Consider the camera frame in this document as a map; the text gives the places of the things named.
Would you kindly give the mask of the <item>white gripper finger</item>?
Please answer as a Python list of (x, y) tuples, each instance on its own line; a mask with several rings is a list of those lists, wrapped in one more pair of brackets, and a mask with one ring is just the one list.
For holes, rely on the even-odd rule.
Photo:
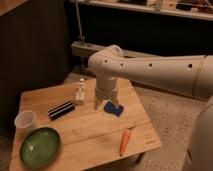
[(100, 100), (98, 97), (94, 97), (94, 109), (97, 110), (100, 104), (102, 103), (102, 100)]
[(119, 104), (118, 98), (113, 98), (113, 104)]

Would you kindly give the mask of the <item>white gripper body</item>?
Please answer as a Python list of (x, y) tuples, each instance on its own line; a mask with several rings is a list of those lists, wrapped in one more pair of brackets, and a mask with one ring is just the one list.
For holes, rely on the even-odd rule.
[(112, 100), (117, 97), (116, 77), (96, 77), (95, 95), (102, 100)]

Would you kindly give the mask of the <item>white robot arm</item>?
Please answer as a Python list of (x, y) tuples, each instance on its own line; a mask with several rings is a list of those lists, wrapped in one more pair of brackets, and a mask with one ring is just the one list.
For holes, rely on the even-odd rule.
[(92, 54), (88, 66), (96, 76), (95, 106), (118, 102), (119, 77), (203, 101), (182, 171), (213, 171), (213, 55), (126, 58), (111, 45)]

